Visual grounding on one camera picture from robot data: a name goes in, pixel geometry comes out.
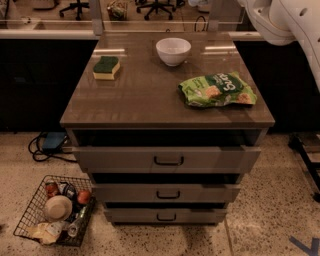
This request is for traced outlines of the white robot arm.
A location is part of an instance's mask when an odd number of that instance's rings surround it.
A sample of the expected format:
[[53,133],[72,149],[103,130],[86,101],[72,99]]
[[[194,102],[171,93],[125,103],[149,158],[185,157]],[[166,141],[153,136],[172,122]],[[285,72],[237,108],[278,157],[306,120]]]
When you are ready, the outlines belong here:
[[300,44],[320,91],[320,0],[237,1],[267,42]]

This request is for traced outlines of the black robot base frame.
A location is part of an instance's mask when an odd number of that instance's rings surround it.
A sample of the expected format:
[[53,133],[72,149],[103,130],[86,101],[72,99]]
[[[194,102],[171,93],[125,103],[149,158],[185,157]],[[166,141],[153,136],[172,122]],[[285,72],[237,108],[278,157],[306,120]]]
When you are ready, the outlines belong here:
[[313,158],[313,154],[320,153],[320,135],[318,132],[298,132],[289,135],[288,146],[298,152],[318,191],[313,199],[320,202],[320,159]]

